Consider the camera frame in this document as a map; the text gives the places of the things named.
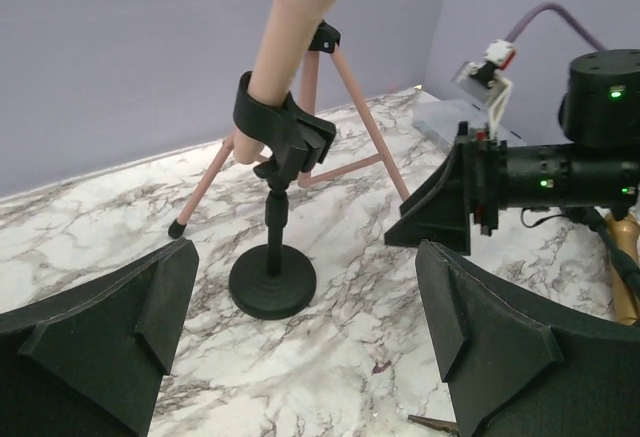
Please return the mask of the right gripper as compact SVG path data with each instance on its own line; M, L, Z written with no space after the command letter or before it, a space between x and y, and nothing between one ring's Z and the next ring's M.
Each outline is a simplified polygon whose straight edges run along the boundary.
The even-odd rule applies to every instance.
M462 255L471 253L471 224L482 235L498 229L507 142L489 129L461 122L445 161L400 206L400 219L384 234L393 247L440 243Z

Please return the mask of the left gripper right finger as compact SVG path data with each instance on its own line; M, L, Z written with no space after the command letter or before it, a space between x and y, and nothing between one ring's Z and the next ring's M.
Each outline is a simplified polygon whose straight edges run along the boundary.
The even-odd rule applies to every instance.
M417 280L463 436L636 436L639 330L423 242Z

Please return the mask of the pink toy microphone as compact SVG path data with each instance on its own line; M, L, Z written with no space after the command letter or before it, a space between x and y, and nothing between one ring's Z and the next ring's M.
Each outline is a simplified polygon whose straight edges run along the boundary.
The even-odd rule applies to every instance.
M272 0L252 71L242 75L234 102L233 154L237 162L256 161L265 143L259 129L267 109L285 102L316 29L336 0Z

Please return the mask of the yellow handled pliers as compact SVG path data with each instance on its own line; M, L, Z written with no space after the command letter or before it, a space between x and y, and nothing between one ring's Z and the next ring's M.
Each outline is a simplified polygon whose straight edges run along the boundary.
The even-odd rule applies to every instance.
M407 419L411 423L419 424L435 431L446 432L453 436L459 436L459 427L456 422L412 414L408 415Z

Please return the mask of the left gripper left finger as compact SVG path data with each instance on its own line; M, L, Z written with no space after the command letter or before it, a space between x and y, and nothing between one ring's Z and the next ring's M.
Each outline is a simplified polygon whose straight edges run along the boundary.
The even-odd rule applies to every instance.
M145 436L198 270L184 238L1 316L4 436Z

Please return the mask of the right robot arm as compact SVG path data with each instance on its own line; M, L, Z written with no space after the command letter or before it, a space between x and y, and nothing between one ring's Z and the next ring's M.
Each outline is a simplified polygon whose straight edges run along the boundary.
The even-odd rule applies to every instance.
M491 235L507 208L598 206L625 217L639 186L638 50L575 58L558 115L568 140L558 145L511 147L460 122L444 163L401 205L385 243L431 240L468 255L472 225Z

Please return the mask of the clear plastic parts box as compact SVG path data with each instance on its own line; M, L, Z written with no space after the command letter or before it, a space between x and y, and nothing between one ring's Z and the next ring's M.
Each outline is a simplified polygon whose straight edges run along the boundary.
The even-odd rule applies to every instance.
M461 97L438 102L420 103L416 106L413 127L443 152L453 146L460 122L470 129L488 129L488 135L505 140L510 146L524 146L525 142L501 124L506 104L511 96L513 83L498 75L488 87L475 81L470 75L458 76L454 83Z

